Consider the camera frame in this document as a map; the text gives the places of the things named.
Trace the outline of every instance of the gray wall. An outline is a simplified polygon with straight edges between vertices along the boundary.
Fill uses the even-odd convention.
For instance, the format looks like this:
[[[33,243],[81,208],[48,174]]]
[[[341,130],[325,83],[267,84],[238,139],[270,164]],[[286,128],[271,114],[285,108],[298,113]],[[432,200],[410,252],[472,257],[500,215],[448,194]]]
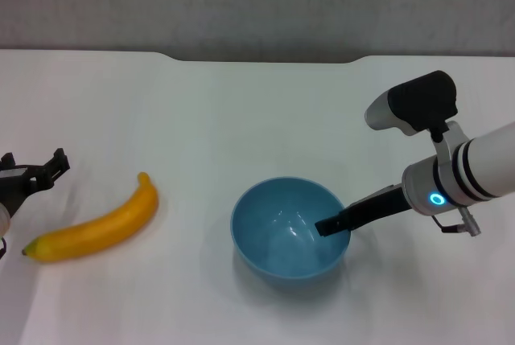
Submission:
[[[0,0],[0,47],[181,60],[515,55],[515,0]]]

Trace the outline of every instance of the white table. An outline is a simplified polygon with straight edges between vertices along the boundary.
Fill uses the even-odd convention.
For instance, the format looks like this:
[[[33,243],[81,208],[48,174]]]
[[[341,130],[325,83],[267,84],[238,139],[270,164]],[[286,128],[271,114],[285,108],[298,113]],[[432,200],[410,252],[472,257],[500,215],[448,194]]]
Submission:
[[[304,293],[272,290],[233,252],[233,205],[263,179],[312,179],[349,204],[434,154],[427,133],[375,132],[363,114],[381,92],[436,69],[457,84],[455,119],[469,137],[515,120],[514,59],[223,64],[0,51],[0,154],[42,164],[62,147],[72,166],[13,219],[0,343],[513,343],[513,196],[472,208],[483,231],[474,239],[414,212],[365,226],[334,278]],[[40,233],[116,207],[140,170],[161,207],[135,238],[54,265],[20,255]]]

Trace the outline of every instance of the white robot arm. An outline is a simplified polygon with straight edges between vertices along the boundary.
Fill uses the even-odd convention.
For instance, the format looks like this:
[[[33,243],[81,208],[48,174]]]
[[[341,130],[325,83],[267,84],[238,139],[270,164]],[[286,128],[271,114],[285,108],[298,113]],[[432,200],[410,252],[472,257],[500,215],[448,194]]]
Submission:
[[[444,72],[432,72],[391,88],[367,109],[372,129],[396,127],[411,136],[428,129],[436,155],[408,166],[402,182],[351,204],[315,226],[321,236],[356,229],[413,209],[433,216],[443,232],[480,234],[468,206],[515,191],[515,122],[469,140],[449,117],[458,113],[456,89]],[[442,226],[435,215],[457,208],[463,223]]]

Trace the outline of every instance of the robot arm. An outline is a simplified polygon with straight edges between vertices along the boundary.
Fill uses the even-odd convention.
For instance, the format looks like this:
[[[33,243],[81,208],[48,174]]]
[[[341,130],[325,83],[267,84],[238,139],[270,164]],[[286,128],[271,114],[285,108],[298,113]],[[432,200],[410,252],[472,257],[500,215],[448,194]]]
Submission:
[[[39,191],[54,187],[54,182],[70,169],[68,158],[59,148],[44,166],[17,166],[13,154],[0,159],[0,258],[6,253],[3,236],[10,226],[10,219],[25,199]]]
[[[428,129],[436,155],[408,166],[397,186],[317,222],[321,236],[353,230],[411,208],[433,217],[457,208],[463,224],[439,224],[442,231],[480,234],[468,206],[515,191],[515,122],[469,140],[456,122],[447,122],[458,113],[455,99],[449,75],[433,72],[391,88],[369,106],[365,120],[371,128],[397,127],[409,136]]]

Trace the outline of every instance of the banana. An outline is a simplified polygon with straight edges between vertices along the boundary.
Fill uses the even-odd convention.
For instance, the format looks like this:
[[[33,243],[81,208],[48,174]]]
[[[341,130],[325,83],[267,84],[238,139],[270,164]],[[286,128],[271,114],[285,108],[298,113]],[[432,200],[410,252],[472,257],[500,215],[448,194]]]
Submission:
[[[139,188],[121,207],[95,220],[39,236],[22,254],[42,262],[62,261],[99,252],[132,236],[159,205],[149,175],[141,172],[138,181]]]

